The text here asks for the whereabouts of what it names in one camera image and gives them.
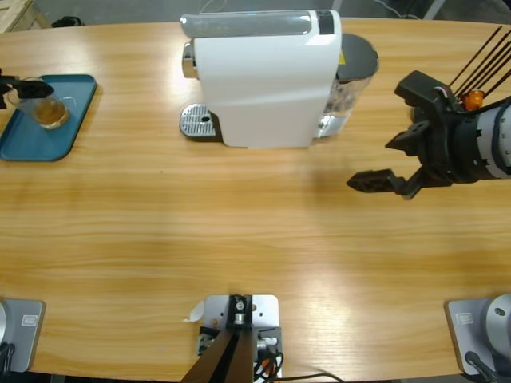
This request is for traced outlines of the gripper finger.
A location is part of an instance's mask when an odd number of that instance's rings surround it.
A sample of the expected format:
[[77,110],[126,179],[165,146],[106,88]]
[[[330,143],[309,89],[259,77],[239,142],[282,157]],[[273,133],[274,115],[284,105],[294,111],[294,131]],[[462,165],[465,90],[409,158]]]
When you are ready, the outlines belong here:
[[407,156],[428,157],[431,127],[427,120],[412,124],[406,131],[398,133],[386,148],[403,151]]
[[396,176],[391,169],[357,172],[347,181],[350,188],[365,193],[394,192],[400,194],[405,184],[406,180],[401,176]]
[[52,86],[44,81],[24,81],[19,79],[10,79],[7,84],[15,89],[20,99],[38,99],[45,98],[53,94]]

